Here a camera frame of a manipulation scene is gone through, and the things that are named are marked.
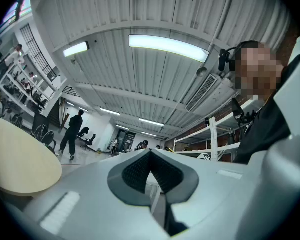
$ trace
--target wooden table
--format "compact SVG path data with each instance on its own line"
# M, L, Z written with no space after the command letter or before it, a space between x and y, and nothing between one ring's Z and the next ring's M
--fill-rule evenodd
M61 177L56 156L22 129L0 118L0 189L35 196Z

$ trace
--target air vent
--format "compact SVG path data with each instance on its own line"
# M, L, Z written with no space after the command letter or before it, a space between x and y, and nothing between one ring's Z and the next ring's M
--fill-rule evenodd
M216 81L217 79L212 74L210 74L208 78L204 81L203 85L198 90L198 92L186 105L185 109L191 111L199 103L199 101L201 101L201 99L206 95L206 93L211 89L211 87L215 84Z

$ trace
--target fluorescent ceiling light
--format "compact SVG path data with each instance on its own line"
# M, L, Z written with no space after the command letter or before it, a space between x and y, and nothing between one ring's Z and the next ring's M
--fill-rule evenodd
M81 110L83 110L83 111L85 111L85 112L89 112L88 110L86 110L86 109L84 109L84 108L82 108L82 107L79 107L79 109L81 109Z
M82 42L63 51L64 57L89 50L88 42Z
M122 128L122 129L125 129L125 130L128 130L128 131L130 131L130 129L129 128L126 128L126 127L123 127L123 126L120 126L120 125L115 125L115 126L118 126L118 127L120 127L120 128Z
M104 111L104 112L111 113L111 114L115 114L115 115L117 115L117 116L120 116L120 114L117 113L117 112L113 112L113 111L110 111L110 110L107 110L107 109L104 109L104 108L101 108L101 107L100 107L100 110L102 110L102 111Z
M146 134L146 135L150 135L150 136L153 136L153 137L157 137L157 135L153 135L153 134L150 134L150 133L146 133L146 132L141 132L142 134Z
M152 35L129 35L129 46L165 51L188 57L198 62L206 62L209 52L192 44Z
M146 119L142 119L142 118L139 118L139 120L142 121L142 122L146 122L146 123L149 123L149 124L156 125L156 126L161 126L161 127L165 126L163 123L152 122L152 121L149 121L149 120L146 120Z

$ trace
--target headphones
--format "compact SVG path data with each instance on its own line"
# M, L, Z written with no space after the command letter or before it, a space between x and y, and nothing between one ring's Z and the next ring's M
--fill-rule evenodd
M253 44L259 44L257 41L244 41L241 42L238 46L232 47L228 50L221 49L220 50L220 55L219 55L219 71L224 71L226 63L229 63L229 69L230 72L235 72L236 71L236 60L235 59L229 59L229 55L231 50L234 50L233 54L235 55L245 44L248 43L253 43Z

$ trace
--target desk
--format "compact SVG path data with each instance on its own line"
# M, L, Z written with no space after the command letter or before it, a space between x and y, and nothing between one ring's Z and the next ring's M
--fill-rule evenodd
M0 118L0 189L33 196L61 177L57 157L25 131Z

